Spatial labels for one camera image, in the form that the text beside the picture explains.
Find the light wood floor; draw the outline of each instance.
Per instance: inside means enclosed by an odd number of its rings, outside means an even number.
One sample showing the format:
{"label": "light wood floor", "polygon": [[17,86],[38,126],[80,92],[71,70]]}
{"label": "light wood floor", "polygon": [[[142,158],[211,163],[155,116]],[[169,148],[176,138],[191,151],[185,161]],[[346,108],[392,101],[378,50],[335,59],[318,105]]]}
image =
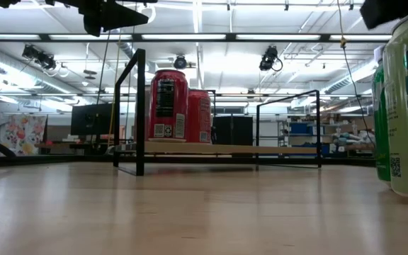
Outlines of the light wood floor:
{"label": "light wood floor", "polygon": [[150,169],[0,169],[0,254],[408,254],[408,203],[372,168]]}

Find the wooden platform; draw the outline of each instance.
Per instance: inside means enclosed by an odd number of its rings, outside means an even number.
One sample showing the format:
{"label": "wooden platform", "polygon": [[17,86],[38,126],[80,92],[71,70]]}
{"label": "wooden platform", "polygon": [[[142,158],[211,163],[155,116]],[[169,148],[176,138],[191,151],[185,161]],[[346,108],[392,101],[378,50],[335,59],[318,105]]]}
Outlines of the wooden platform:
{"label": "wooden platform", "polygon": [[[316,154],[316,148],[305,147],[256,147],[243,145],[189,144],[168,142],[145,142],[144,150],[149,153],[194,153],[194,154]],[[134,152],[136,144],[119,145],[117,152]]]}
{"label": "wooden platform", "polygon": [[404,255],[408,202],[374,168],[111,163],[0,169],[0,255]]}

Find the floral poster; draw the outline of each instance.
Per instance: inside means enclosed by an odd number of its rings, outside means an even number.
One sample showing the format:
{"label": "floral poster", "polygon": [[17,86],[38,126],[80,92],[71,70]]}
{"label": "floral poster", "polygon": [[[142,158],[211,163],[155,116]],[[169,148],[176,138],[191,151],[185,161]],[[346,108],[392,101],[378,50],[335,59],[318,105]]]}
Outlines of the floral poster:
{"label": "floral poster", "polygon": [[46,116],[0,114],[0,143],[17,156],[37,155],[43,140]]}

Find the computer monitor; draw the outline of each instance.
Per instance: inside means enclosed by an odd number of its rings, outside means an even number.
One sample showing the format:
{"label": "computer monitor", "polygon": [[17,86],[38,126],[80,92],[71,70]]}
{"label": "computer monitor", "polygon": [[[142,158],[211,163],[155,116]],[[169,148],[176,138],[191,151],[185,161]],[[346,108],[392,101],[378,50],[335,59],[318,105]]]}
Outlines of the computer monitor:
{"label": "computer monitor", "polygon": [[70,135],[107,135],[110,131],[113,104],[74,106]]}

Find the red can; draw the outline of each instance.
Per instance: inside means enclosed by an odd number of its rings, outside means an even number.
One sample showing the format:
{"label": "red can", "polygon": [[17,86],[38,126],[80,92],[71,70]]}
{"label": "red can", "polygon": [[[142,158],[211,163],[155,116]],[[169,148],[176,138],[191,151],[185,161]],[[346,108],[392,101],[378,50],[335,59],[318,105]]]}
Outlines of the red can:
{"label": "red can", "polygon": [[210,96],[191,89],[188,94],[187,142],[210,143]]}
{"label": "red can", "polygon": [[185,142],[188,83],[185,74],[160,70],[151,85],[149,141]]}

